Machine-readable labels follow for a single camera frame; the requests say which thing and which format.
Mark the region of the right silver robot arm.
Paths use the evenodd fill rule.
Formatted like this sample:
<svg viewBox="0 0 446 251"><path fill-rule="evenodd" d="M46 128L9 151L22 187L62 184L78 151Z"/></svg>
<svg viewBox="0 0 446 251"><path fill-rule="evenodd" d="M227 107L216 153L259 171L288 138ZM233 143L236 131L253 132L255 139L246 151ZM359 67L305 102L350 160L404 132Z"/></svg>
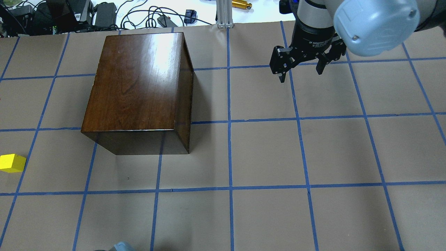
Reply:
<svg viewBox="0 0 446 251"><path fill-rule="evenodd" d="M295 17L290 45L275 46L269 63L282 83L300 63L317 59L320 75L347 50L377 56L415 32L445 26L444 0L281 0L279 6Z"/></svg>

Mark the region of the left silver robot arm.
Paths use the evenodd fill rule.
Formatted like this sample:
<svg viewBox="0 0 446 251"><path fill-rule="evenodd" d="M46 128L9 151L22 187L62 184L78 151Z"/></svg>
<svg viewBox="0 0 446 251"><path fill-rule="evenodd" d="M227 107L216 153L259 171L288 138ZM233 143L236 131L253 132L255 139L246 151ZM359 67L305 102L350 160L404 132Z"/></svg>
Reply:
<svg viewBox="0 0 446 251"><path fill-rule="evenodd" d="M133 248L129 243L121 241L114 244L109 251L135 251L135 248Z"/></svg>

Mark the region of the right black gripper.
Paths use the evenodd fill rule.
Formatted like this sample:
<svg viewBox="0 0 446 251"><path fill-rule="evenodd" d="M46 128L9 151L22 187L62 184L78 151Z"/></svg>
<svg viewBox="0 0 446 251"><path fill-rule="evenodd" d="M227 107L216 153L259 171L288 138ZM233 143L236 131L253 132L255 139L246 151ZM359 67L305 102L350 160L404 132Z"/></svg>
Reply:
<svg viewBox="0 0 446 251"><path fill-rule="evenodd" d="M290 47L275 46L272 50L269 62L272 73L277 75L283 84L292 65L309 61L311 55L318 53L316 71L318 75L321 75L326 65L332 61L338 61L347 52L344 40L341 37L333 38L334 34L333 26L314 28L302 21L295 21Z"/></svg>

